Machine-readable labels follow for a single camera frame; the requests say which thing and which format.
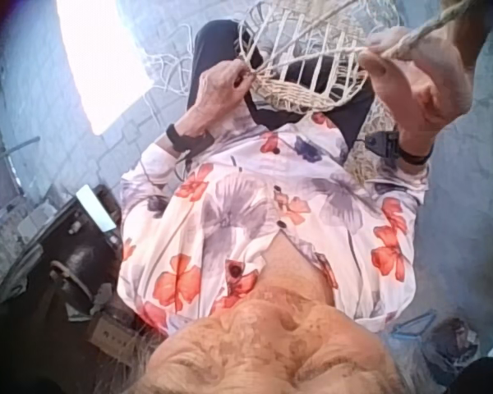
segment neck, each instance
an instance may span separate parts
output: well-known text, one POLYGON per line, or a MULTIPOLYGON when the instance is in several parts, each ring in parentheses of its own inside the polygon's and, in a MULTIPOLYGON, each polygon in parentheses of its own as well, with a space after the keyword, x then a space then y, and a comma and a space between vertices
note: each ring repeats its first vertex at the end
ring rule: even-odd
POLYGON ((320 271, 314 267, 280 232, 263 253, 266 266, 260 275, 252 296, 274 298, 283 296, 292 299, 293 304, 315 301, 334 305, 332 291, 320 271))

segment wrist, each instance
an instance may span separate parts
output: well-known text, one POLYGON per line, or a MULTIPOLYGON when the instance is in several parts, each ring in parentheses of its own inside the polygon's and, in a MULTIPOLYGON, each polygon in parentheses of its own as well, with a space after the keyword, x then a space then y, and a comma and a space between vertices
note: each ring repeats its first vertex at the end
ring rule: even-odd
POLYGON ((435 135, 414 135, 405 131, 400 131, 399 146, 403 151, 412 156, 424 158, 431 153, 434 144, 435 135))
POLYGON ((175 130, 179 135, 198 137, 203 135, 210 125, 208 117, 196 107, 191 107, 175 123, 175 130))

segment elderly woman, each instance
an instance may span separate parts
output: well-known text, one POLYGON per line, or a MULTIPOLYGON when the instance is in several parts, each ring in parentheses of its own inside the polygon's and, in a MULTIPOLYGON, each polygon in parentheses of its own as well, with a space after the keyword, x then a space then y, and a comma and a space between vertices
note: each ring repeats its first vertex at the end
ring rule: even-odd
POLYGON ((382 59, 404 34, 369 43, 359 62, 372 86, 350 104, 301 117, 254 105, 255 77, 233 60, 237 24, 199 33, 188 111, 122 180, 118 294, 169 336, 134 392, 402 390, 372 333, 414 297, 426 161, 470 108, 485 32, 470 58, 430 36, 405 62, 382 59), (373 91, 393 113, 401 157, 362 187, 343 163, 373 91), (167 196, 180 154, 197 141, 206 150, 190 155, 189 175, 167 196))

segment red flower print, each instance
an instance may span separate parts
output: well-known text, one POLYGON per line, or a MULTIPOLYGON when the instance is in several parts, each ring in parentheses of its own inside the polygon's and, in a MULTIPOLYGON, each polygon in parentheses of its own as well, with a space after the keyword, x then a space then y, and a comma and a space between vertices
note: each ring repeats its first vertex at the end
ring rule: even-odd
POLYGON ((216 300, 212 305, 210 314, 221 310, 232 308, 241 298, 252 291, 259 277, 257 270, 248 275, 242 275, 245 263, 235 260, 227 260, 225 263, 228 295, 216 300))
POLYGON ((190 202, 195 203, 205 193, 208 187, 208 182, 205 182, 205 178, 214 170, 214 164, 205 163, 199 167, 197 176, 195 172, 190 174, 188 179, 177 189, 175 195, 186 199, 191 196, 190 202))
POLYGON ((338 290, 338 281, 336 281, 336 276, 334 275, 334 271, 329 264, 329 260, 327 260, 327 256, 322 253, 316 253, 316 258, 320 262, 321 272, 325 275, 329 286, 331 286, 333 289, 338 290))
POLYGON ((323 126, 324 124, 327 125, 328 128, 330 129, 337 129, 338 127, 328 118, 325 116, 324 113, 322 112, 315 112, 312 114, 312 121, 316 125, 323 126))
POLYGON ((158 308, 151 302, 146 302, 144 306, 137 309, 139 316, 151 327, 157 329, 161 334, 167 336, 166 330, 166 311, 158 308))
POLYGON ((396 231, 389 226, 375 227, 375 235, 382 240, 385 246, 371 251, 372 265, 380 270, 385 277, 396 266, 395 276, 400 282, 405 280, 405 262, 400 249, 396 231))
POLYGON ((381 210, 384 211, 385 217, 389 220, 391 227, 395 231, 400 230, 403 234, 407 235, 408 225, 405 222, 405 219, 399 215, 403 210, 398 199, 387 197, 384 199, 381 210))
POLYGON ((186 301, 190 304, 200 293, 200 268, 187 270, 191 257, 179 254, 172 257, 173 273, 161 273, 155 283, 154 298, 162 306, 175 304, 175 311, 182 310, 186 301))
POLYGON ((122 261, 128 260, 135 251, 135 248, 135 245, 131 244, 131 238, 125 240, 124 245, 122 245, 122 261))
POLYGON ((279 210, 282 214, 292 220, 295 226, 305 222, 305 218, 302 216, 302 213, 311 212, 311 207, 309 207, 309 204, 299 197, 294 197, 289 201, 288 195, 275 190, 274 199, 278 203, 279 210))
POLYGON ((261 146, 260 149, 262 153, 274 153, 274 154, 279 153, 279 148, 278 148, 279 138, 276 133, 272 133, 272 132, 264 133, 261 137, 266 139, 266 142, 263 144, 263 146, 261 146))

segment bright light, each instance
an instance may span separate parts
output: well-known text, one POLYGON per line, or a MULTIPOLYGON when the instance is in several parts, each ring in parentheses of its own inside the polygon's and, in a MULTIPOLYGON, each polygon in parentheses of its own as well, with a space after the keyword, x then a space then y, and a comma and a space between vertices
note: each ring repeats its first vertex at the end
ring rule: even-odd
POLYGON ((57 0, 67 59, 96 135, 152 86, 117 0, 57 0))

